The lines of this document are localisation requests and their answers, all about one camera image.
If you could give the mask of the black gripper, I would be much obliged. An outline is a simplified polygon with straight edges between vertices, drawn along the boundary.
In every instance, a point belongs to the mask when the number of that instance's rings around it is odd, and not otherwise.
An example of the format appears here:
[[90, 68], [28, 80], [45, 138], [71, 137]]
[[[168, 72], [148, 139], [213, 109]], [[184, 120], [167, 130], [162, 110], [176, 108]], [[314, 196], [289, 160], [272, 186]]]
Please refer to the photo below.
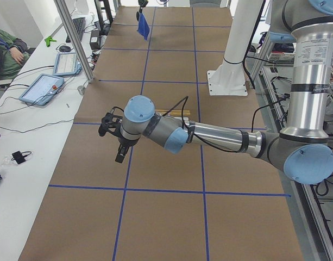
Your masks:
[[126, 154], [129, 152], [129, 148], [134, 145], [134, 141], [124, 137], [119, 137], [118, 140], [120, 142], [120, 146], [116, 154], [115, 162], [123, 163]]
[[148, 0], [138, 0], [138, 4], [140, 8], [145, 8], [148, 4]]

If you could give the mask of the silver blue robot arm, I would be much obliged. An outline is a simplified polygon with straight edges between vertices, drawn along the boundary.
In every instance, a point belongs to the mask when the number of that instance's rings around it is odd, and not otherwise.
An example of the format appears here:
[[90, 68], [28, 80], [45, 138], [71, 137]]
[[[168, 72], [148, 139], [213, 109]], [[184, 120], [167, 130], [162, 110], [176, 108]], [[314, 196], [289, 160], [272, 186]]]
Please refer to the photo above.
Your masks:
[[148, 97], [138, 95], [115, 122], [120, 142], [116, 161], [122, 162], [130, 147], [145, 136], [172, 153], [192, 142], [248, 153], [301, 184], [330, 177], [333, 151], [323, 121], [330, 90], [333, 1], [274, 1], [270, 34], [275, 41], [290, 35], [296, 43], [287, 124], [279, 133], [248, 133], [164, 116]]

